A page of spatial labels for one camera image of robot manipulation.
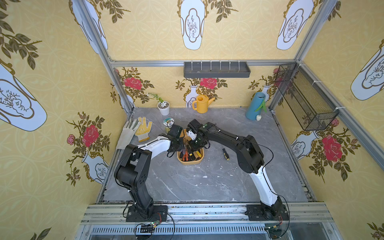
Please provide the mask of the yellow storage box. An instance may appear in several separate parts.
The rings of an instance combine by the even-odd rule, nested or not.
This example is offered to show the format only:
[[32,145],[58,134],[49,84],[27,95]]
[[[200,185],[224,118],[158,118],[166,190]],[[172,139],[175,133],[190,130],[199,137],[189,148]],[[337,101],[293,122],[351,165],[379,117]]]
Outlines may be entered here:
[[192,139],[188,136],[183,137],[184,148],[177,152],[177,158],[183,165],[195,165],[199,164],[204,156],[205,152],[203,148],[193,151],[189,146],[189,141]]

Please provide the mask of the black yellow stubby screwdriver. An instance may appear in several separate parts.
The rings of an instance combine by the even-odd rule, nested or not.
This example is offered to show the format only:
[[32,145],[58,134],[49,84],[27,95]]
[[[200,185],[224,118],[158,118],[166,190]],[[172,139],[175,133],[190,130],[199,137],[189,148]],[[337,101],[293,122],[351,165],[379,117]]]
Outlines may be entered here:
[[229,154],[227,153],[227,151],[226,151],[225,148],[223,148],[223,154],[224,154],[225,159],[226,159],[227,161],[229,161],[229,160],[230,160],[230,157],[229,157]]

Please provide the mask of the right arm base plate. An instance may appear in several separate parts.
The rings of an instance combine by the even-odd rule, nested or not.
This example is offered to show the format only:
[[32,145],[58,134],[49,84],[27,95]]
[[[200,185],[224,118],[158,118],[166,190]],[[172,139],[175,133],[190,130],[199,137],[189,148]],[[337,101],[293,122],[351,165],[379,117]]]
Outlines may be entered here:
[[260,205],[246,205],[245,215],[250,221],[288,221],[290,219],[285,205],[273,205],[272,207]]

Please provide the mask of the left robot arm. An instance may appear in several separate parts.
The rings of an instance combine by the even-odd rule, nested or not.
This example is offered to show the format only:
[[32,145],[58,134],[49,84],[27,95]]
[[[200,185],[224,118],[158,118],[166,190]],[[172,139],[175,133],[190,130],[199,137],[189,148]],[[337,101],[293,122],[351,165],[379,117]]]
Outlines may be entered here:
[[167,134],[160,134],[155,140],[143,145],[129,144],[120,160],[114,177],[117,184],[129,191],[133,204],[123,210],[127,222],[144,223],[167,219],[168,207],[155,205],[150,196],[146,180],[149,176],[151,160],[160,153],[175,153],[184,148],[181,133],[183,128],[173,125]]

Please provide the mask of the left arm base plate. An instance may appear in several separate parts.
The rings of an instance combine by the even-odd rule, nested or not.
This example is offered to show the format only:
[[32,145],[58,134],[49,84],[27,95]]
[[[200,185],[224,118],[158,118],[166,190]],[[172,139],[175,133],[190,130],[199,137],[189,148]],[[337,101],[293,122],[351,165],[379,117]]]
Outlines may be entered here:
[[128,207],[128,211],[125,214],[126,222],[129,223],[146,223],[157,220],[165,222],[167,216],[168,206],[166,205],[150,206],[147,210],[132,205]]

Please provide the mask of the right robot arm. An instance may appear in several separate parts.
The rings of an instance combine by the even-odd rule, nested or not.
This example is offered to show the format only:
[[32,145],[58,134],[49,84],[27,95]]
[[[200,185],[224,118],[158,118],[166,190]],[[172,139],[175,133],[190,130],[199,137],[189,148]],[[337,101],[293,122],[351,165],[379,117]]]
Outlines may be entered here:
[[284,210],[283,202],[274,191],[266,173],[264,154],[253,136],[237,136],[221,130],[213,123],[201,124],[197,120],[188,124],[187,134],[191,138],[191,150],[217,142],[236,153],[239,167],[250,175],[258,190],[262,210],[267,218],[275,217]]

